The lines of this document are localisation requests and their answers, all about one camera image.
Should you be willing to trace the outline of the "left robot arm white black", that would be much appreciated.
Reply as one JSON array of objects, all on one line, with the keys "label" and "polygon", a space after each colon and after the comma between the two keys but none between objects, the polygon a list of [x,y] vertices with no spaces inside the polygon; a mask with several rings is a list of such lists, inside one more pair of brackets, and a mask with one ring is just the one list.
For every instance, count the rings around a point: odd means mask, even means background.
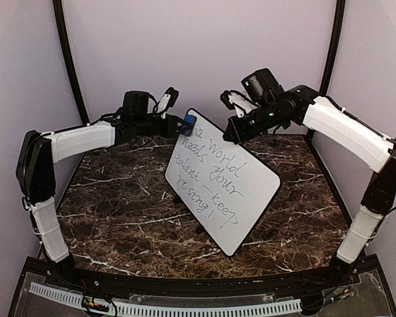
[{"label": "left robot arm white black", "polygon": [[144,91],[128,91],[122,106],[95,122],[79,127],[26,133],[16,165],[22,205],[29,212],[34,234],[46,256],[58,264],[54,277],[66,288],[80,282],[79,272],[68,263],[73,257],[64,241],[55,210],[55,170],[60,161],[96,149],[126,144],[138,136],[174,138],[189,136],[197,118],[169,115],[179,92],[170,87],[160,100]]}]

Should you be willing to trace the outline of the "blue whiteboard eraser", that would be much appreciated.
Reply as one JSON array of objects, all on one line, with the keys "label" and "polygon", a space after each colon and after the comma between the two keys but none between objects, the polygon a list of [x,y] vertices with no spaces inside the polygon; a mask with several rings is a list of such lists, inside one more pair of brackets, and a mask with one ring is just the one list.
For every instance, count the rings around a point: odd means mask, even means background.
[{"label": "blue whiteboard eraser", "polygon": [[180,133],[189,137],[193,132],[196,121],[197,118],[194,115],[186,114],[181,125]]}]

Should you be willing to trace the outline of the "white whiteboard black frame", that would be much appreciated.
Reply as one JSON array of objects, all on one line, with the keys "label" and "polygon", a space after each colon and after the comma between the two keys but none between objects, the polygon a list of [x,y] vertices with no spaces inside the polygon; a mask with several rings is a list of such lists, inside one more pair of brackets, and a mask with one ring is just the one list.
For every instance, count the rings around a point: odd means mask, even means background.
[{"label": "white whiteboard black frame", "polygon": [[278,194],[281,177],[190,108],[191,135],[180,135],[165,179],[226,256],[233,256]]}]

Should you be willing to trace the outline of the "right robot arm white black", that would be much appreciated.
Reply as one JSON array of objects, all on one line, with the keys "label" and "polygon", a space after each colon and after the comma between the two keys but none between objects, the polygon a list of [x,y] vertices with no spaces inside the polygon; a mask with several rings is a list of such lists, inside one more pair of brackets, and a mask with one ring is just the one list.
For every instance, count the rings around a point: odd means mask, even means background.
[{"label": "right robot arm white black", "polygon": [[226,90],[220,95],[236,112],[228,119],[225,141],[239,144],[273,127],[295,123],[336,142],[372,171],[360,208],[334,256],[338,261],[323,273],[326,284],[336,287],[349,275],[347,264],[357,260],[383,219],[396,209],[396,137],[370,127],[330,96],[306,85],[284,90],[268,68],[253,72],[241,84],[244,92]]}]

